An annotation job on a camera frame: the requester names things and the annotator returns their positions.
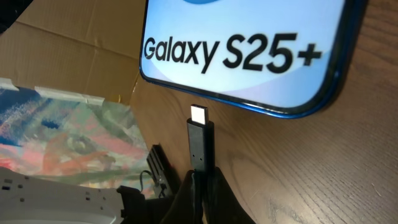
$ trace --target phone screen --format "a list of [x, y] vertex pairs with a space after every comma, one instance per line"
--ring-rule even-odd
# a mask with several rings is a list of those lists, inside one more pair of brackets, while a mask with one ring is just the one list
[[305, 113], [334, 85], [346, 2], [148, 0], [141, 73], [265, 113]]

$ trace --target cardboard box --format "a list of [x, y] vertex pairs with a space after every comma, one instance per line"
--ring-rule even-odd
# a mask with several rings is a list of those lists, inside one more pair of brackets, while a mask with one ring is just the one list
[[0, 77], [128, 104], [145, 0], [34, 0], [0, 36]]

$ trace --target black cable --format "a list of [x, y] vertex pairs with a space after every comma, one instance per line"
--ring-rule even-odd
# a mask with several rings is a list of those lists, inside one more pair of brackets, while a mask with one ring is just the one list
[[141, 192], [144, 190], [144, 184], [142, 183], [142, 175], [143, 175], [144, 173], [150, 175], [150, 177], [152, 178], [152, 180], [153, 180], [153, 181], [155, 182], [155, 184], [156, 184], [156, 181], [155, 181], [155, 179], [154, 179], [154, 176], [152, 175], [152, 173], [151, 173], [150, 171], [148, 171], [148, 170], [142, 171], [142, 172], [139, 174], [139, 183], [141, 184]]

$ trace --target wood grain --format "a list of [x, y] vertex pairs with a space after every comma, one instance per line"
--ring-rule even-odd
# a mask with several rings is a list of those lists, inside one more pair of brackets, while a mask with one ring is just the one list
[[190, 105], [210, 109], [216, 164], [256, 223], [398, 223], [398, 1], [370, 1], [340, 97], [284, 120], [139, 79], [131, 106], [150, 146], [190, 169]]

